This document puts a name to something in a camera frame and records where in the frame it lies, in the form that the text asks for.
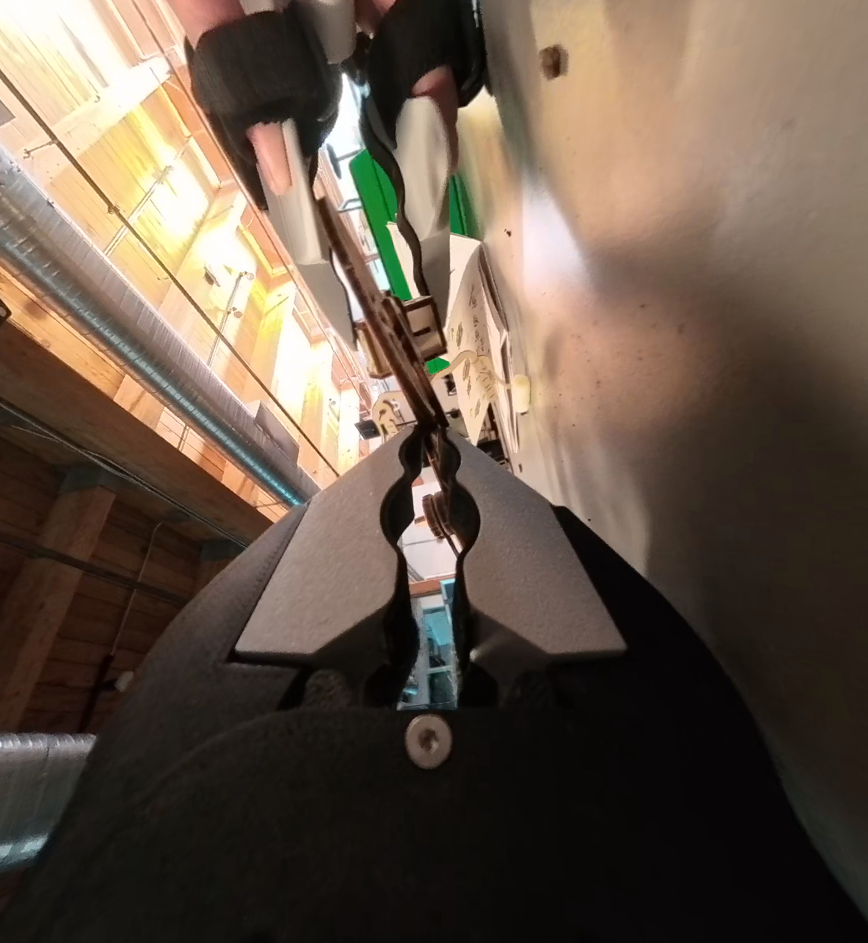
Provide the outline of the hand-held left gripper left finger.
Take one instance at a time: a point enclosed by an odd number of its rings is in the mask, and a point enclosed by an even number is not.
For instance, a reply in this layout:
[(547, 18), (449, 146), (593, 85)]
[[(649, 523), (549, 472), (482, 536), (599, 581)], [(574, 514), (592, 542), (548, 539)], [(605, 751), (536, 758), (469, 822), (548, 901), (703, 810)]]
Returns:
[(310, 501), (236, 643), (239, 661), (407, 680), (419, 638), (400, 541), (422, 451), (420, 430), (405, 430)]

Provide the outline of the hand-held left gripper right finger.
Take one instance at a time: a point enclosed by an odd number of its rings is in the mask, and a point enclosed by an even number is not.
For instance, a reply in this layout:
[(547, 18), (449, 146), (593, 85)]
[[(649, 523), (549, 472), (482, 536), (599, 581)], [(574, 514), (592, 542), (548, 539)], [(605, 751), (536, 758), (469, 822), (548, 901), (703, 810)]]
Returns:
[(461, 653), (497, 686), (551, 666), (620, 657), (627, 645), (552, 505), (449, 431), (444, 519), (461, 545)]

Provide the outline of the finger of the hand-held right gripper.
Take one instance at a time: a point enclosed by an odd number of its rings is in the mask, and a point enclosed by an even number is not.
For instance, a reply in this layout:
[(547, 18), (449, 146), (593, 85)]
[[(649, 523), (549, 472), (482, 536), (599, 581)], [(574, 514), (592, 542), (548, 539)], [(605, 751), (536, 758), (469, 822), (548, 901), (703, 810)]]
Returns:
[(287, 183), (276, 192), (271, 175), (264, 172), (268, 217), (322, 315), (340, 340), (355, 350), (356, 333), (347, 290), (333, 263), (296, 126), (286, 120), (280, 128)]
[(410, 295), (448, 305), (451, 148), (440, 110), (429, 97), (410, 98), (389, 134), (367, 97), (361, 130), (369, 154), (392, 184), (395, 219), (387, 230)]

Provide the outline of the wooden model crate with handlebar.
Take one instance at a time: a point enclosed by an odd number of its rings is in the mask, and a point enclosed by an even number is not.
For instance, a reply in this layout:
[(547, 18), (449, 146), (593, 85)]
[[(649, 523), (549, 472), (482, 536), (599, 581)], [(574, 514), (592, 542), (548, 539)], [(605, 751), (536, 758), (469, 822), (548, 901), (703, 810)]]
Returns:
[(427, 371), (429, 360), (447, 353), (447, 339), (433, 299), (403, 302), (390, 294), (369, 298), (354, 324), (357, 347), (374, 380), (397, 380), (415, 421), (426, 434), (444, 431), (448, 420)]

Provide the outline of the wooden model part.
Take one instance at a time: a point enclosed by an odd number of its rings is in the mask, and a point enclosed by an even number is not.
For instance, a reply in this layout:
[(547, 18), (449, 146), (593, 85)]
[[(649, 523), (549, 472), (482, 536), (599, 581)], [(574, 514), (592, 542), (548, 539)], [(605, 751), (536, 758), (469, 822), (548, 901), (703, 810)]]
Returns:
[(440, 492), (429, 501), (432, 522), (457, 559), (463, 560), (477, 534), (478, 517), (472, 500), (456, 481), (460, 454), (450, 440), (451, 427), (426, 368), (427, 356), (438, 357), (446, 351), (434, 301), (423, 296), (404, 302), (380, 289), (333, 204), (319, 197), (316, 206), (343, 280), (362, 311), (359, 321), (350, 321), (367, 358), (369, 374), (398, 381), (414, 415), (424, 454), (440, 484)]

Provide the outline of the person's right hand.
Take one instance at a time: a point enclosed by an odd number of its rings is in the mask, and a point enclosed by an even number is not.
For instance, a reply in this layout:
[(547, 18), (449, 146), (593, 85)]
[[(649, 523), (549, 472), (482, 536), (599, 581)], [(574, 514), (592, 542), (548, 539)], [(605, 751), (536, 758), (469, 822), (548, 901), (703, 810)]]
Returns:
[[(247, 14), (239, 1), (169, 1), (168, 4), (193, 48), (205, 33)], [(393, 5), (393, 1), (355, 2), (359, 29), (372, 35)], [(451, 68), (440, 67), (420, 77), (412, 87), (411, 95), (428, 98), (438, 108), (450, 148), (449, 174), (453, 174), (459, 159), (456, 130), (459, 93)], [(293, 180), (282, 127), (274, 123), (257, 124), (247, 131), (247, 138), (255, 154), (257, 169), (263, 172), (271, 190), (276, 195), (286, 194)]]

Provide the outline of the green box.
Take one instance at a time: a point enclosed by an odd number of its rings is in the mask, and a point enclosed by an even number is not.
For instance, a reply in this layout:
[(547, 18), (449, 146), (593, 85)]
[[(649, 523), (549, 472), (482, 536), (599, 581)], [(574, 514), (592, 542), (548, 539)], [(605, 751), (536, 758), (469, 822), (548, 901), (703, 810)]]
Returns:
[[(411, 289), (390, 231), (390, 224), (394, 224), (396, 213), (393, 185), (367, 149), (362, 149), (350, 160), (348, 170), (379, 254), (378, 264), (388, 279), (387, 287), (380, 290), (403, 302), (411, 301)], [(478, 235), (475, 214), (464, 181), (458, 172), (450, 177), (447, 195), (451, 231), (450, 293), (453, 298), (459, 279), (463, 277), (470, 261), (475, 258), (481, 242), (475, 239)]]

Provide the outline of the long silver ventilation duct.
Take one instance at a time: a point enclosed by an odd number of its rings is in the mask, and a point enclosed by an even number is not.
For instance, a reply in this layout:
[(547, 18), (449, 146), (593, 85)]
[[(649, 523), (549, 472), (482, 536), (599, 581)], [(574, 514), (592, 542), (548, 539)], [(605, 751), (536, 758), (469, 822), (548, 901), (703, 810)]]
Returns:
[(2, 145), (0, 266), (275, 498), (321, 489)]

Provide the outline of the short silver ventilation duct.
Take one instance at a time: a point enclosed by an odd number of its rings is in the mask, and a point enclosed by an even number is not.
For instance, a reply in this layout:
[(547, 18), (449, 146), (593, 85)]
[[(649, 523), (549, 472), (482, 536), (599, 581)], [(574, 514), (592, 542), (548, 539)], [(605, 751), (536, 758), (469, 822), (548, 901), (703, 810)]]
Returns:
[(37, 858), (95, 742), (91, 734), (0, 733), (0, 876)]

